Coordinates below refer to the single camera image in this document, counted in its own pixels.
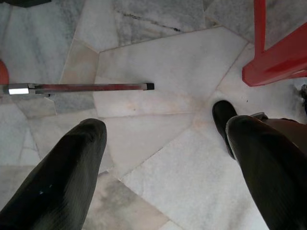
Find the robot black left foot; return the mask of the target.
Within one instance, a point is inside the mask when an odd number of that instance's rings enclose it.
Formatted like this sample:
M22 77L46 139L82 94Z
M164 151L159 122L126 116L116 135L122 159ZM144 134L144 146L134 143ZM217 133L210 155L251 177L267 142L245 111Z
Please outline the robot black left foot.
M212 115L213 115L213 120L216 126L216 129L218 133L221 135L221 137L224 140L224 143L226 145L228 154L232 159L235 159L234 154L231 150L231 147L228 142L227 134L226 134L226 124L227 122L232 118L237 116L237 112L233 105L226 101L226 100L221 100L217 101L212 108Z

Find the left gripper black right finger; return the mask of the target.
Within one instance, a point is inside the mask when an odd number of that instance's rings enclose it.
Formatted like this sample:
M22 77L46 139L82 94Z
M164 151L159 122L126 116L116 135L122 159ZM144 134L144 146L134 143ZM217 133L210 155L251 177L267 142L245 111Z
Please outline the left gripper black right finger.
M226 134L249 192L270 230L307 230L307 156L283 133L246 115Z

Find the orange bin green liner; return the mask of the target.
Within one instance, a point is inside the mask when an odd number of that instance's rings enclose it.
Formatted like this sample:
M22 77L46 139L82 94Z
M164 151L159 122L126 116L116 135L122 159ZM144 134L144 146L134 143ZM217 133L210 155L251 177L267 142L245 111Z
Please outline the orange bin green liner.
M0 60L0 84L9 84L8 70L2 60Z

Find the silver metal clothes rack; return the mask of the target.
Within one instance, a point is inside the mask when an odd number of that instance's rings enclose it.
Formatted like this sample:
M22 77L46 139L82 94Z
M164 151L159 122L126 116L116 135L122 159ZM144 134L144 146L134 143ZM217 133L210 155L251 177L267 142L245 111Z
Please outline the silver metal clothes rack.
M148 91L148 90L154 90L153 83L137 83L137 84L14 83L14 84L0 84L0 96L49 95L49 94L68 93L68 92Z

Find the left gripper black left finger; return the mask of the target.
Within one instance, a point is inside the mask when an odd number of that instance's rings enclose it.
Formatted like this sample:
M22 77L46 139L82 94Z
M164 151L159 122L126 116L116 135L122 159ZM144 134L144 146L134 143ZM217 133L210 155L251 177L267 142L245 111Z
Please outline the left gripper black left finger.
M0 211L0 230L82 230L106 140L98 119L67 132Z

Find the robot left leg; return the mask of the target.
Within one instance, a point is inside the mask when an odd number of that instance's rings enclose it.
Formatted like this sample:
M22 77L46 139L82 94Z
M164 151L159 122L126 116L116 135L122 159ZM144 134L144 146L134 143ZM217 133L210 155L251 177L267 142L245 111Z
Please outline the robot left leg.
M307 125L286 118L268 118L264 113L253 114L252 117L283 133L307 156Z

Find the dark grey fabric sofa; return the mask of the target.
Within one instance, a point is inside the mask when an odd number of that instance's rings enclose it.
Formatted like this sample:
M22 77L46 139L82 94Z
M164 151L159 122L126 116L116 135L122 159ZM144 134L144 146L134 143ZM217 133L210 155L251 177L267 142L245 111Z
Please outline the dark grey fabric sofa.
M12 6L29 8L52 2L52 0L0 0L0 3L7 3Z

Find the red plastic stool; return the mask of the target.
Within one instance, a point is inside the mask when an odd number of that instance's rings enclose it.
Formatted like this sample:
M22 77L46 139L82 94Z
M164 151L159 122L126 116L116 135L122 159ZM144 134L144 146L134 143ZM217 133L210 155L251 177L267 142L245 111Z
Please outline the red plastic stool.
M254 0L254 58L242 68L242 81L262 86L307 77L307 22L265 49L266 0Z

